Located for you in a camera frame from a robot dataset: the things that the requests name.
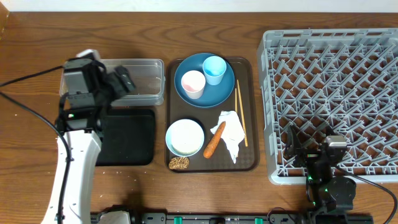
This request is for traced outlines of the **white napkin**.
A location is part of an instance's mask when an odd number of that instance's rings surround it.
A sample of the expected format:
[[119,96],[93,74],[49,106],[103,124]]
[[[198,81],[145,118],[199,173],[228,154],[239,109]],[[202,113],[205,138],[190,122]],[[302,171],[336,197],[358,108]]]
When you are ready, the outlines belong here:
[[223,122],[225,122],[225,127],[221,134],[221,139],[226,144],[231,160],[235,164],[239,153],[239,143],[244,140],[245,133],[238,114],[235,111],[222,111],[218,118],[217,125],[212,127],[210,132],[212,134],[216,133],[219,125]]

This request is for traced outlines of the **pink cup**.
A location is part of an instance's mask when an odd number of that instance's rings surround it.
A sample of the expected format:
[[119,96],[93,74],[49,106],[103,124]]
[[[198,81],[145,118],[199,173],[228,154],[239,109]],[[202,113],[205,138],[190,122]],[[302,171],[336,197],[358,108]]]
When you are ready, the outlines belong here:
[[206,79],[202,72],[190,70],[182,76],[182,87],[190,99],[199,99],[206,85]]

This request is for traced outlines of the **light blue bowl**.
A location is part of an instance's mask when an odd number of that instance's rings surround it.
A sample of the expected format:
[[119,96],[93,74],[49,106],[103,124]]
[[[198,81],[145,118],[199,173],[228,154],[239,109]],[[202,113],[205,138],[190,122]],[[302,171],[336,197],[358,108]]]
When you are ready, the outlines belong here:
[[204,130],[192,119],[180,119],[172,123],[165,134],[167,148],[172,154],[180,157],[196,154],[204,141]]

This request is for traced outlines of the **orange carrot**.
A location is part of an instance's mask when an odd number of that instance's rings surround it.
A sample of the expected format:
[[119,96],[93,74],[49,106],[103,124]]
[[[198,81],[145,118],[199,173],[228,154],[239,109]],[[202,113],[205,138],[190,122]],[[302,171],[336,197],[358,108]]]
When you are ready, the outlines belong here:
[[204,152],[203,152],[203,156],[206,159],[209,159],[212,157],[212,155],[214,154],[219,141],[221,139],[221,135],[225,129],[226,126],[226,122],[223,121],[219,126],[218,129],[216,130],[216,132],[214,133],[212,139],[210,140],[210,142],[208,143],[208,145],[206,146]]

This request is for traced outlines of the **brown walnut shell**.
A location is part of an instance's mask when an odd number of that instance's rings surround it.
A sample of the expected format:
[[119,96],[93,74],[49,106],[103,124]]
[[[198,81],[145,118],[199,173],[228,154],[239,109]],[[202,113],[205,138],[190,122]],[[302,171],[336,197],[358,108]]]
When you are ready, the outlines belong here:
[[184,170],[187,169],[190,160],[187,157],[173,157],[169,162],[169,169],[171,170]]

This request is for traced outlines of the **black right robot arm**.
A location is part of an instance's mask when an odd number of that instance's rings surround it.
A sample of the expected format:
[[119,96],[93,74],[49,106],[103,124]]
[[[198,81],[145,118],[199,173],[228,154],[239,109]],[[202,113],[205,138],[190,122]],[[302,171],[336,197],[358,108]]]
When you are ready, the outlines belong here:
[[293,166],[306,168],[306,194],[313,203],[297,223],[348,223],[346,212],[353,209],[356,182],[332,174],[332,167],[342,160],[347,145],[342,135],[327,127],[324,141],[316,149],[307,149],[295,129],[288,127],[285,157],[294,158]]

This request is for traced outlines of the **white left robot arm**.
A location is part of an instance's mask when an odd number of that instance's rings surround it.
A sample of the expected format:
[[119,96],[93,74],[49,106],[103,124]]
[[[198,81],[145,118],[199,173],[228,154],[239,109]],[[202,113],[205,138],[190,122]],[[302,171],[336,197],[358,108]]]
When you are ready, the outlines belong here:
[[60,97],[55,128],[58,161],[43,223],[90,223],[96,161],[111,103],[135,88],[126,67],[106,66],[87,57],[63,66],[67,92]]

